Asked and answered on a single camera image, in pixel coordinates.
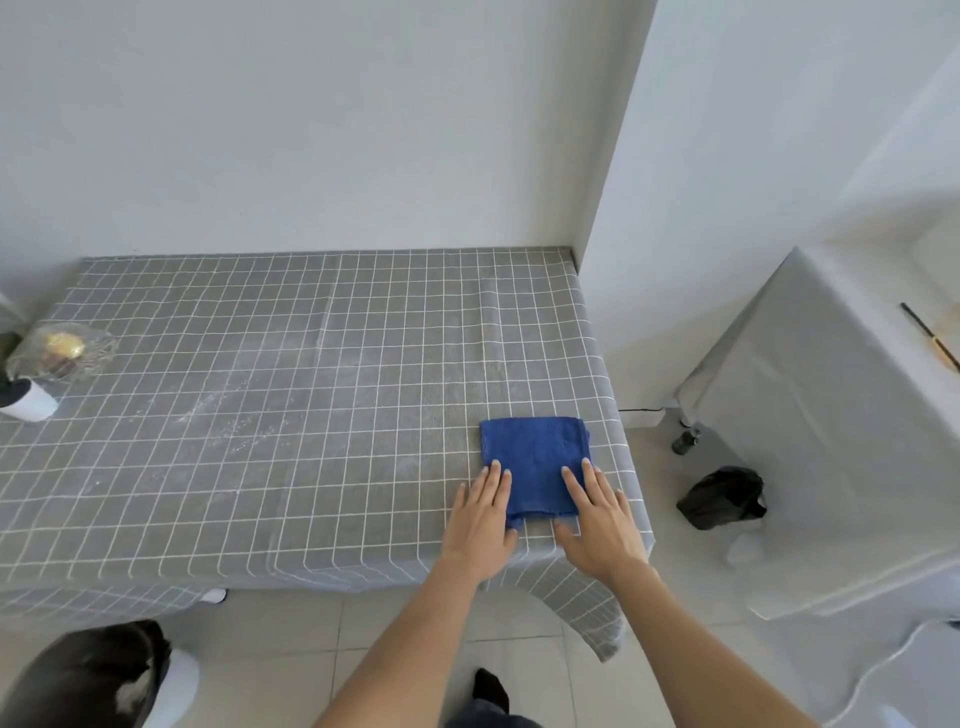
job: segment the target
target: clear plastic wrapper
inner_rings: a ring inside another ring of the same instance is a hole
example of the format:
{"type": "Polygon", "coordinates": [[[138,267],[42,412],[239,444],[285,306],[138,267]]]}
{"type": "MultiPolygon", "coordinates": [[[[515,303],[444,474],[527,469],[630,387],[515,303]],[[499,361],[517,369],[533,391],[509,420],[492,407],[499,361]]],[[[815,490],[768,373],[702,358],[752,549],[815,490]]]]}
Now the clear plastic wrapper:
{"type": "Polygon", "coordinates": [[[99,374],[117,351],[111,333],[63,322],[34,328],[7,360],[11,379],[78,381],[99,374]]]}

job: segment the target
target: person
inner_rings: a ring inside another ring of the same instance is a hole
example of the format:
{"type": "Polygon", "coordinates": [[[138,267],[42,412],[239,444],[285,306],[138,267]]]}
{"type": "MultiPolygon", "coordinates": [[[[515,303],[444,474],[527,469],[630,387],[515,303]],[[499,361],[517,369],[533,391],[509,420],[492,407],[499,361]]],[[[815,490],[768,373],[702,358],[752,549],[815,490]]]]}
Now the person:
{"type": "MultiPolygon", "coordinates": [[[[626,496],[603,473],[584,460],[583,484],[569,469],[563,476],[580,511],[580,536],[554,522],[557,542],[573,566],[616,596],[680,728],[816,725],[684,610],[647,563],[626,496]]],[[[315,728],[437,724],[473,596],[516,545],[516,531],[504,530],[511,480],[493,461],[470,489],[461,485],[433,570],[315,728]]],[[[477,671],[473,690],[447,728],[537,726],[508,715],[507,694],[485,670],[477,671]]]]}

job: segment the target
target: blue jeans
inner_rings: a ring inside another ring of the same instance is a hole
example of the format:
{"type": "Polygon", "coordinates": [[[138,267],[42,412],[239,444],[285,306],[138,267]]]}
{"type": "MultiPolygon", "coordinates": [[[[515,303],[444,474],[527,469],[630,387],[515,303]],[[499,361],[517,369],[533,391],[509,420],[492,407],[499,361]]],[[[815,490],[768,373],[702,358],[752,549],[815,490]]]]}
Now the blue jeans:
{"type": "Polygon", "coordinates": [[[487,700],[474,698],[456,716],[446,722],[445,728],[542,728],[523,716],[508,716],[487,700]]]}

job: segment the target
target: plant pot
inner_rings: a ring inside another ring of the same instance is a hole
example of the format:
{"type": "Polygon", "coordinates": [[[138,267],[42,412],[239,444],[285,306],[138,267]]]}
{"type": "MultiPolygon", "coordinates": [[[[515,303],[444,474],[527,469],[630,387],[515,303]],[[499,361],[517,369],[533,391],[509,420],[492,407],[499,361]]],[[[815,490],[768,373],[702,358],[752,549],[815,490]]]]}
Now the plant pot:
{"type": "Polygon", "coordinates": [[[58,402],[32,379],[14,379],[0,389],[0,414],[36,423],[57,411],[58,402]]]}

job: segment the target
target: black trash bag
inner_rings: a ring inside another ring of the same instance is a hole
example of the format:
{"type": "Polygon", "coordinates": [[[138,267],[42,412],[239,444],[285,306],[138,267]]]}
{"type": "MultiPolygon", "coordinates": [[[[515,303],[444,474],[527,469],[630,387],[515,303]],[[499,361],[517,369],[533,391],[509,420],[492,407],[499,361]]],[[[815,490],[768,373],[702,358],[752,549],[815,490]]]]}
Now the black trash bag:
{"type": "Polygon", "coordinates": [[[727,465],[711,473],[677,502],[684,517],[701,531],[734,521],[761,519],[767,509],[757,500],[763,478],[750,468],[727,465]]]}
{"type": "Polygon", "coordinates": [[[0,728],[140,728],[170,651],[151,619],[64,635],[10,688],[0,728]]]}

